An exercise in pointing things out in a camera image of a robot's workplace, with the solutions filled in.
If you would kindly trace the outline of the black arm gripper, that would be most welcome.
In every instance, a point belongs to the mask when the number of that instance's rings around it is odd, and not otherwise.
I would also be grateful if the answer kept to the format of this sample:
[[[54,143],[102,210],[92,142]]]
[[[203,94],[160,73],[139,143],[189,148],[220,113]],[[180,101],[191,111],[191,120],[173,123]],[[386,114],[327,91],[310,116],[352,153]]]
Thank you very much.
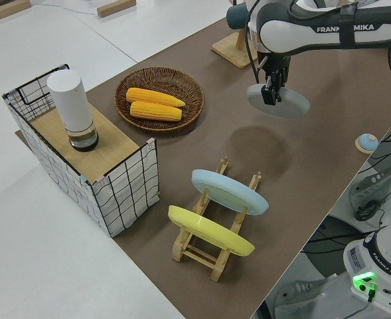
[[[278,55],[272,53],[260,53],[260,68],[265,72],[266,83],[261,88],[264,104],[275,105],[275,98],[278,102],[282,101],[280,96],[281,87],[285,83],[289,74],[290,55]]]

